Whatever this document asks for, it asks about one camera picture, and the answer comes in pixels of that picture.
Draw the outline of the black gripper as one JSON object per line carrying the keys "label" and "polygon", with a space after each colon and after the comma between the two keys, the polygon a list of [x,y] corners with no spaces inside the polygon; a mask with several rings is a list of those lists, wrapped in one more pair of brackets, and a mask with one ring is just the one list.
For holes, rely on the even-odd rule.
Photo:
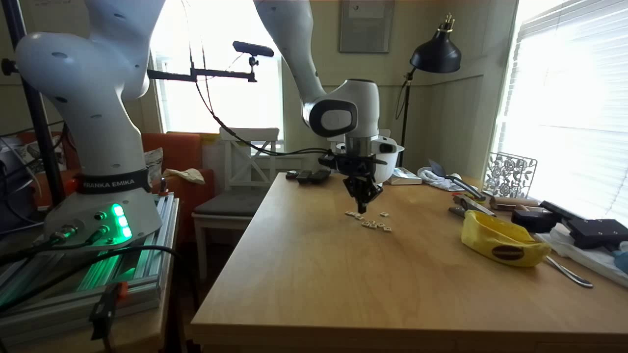
{"label": "black gripper", "polygon": [[372,137],[343,135],[317,157],[317,163],[345,176],[345,188],[358,213],[364,213],[364,204],[370,204],[382,192],[382,184],[374,178],[380,159]]}

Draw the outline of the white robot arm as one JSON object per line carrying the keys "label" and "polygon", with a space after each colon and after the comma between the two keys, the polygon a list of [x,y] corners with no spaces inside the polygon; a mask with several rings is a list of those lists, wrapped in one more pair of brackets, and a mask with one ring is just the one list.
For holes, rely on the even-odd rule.
{"label": "white robot arm", "polygon": [[[80,161],[78,190],[44,217],[44,231],[70,247],[117,247],[160,227],[156,196],[146,184],[140,131],[125,104],[146,92],[148,41],[164,0],[84,0],[89,33],[29,33],[15,45],[21,78],[38,90],[74,133]],[[341,135],[345,149],[331,166],[358,210],[378,196],[374,176],[378,88],[347,78],[321,88],[309,41],[307,0],[252,0],[286,61],[299,94],[301,119],[319,137]]]}

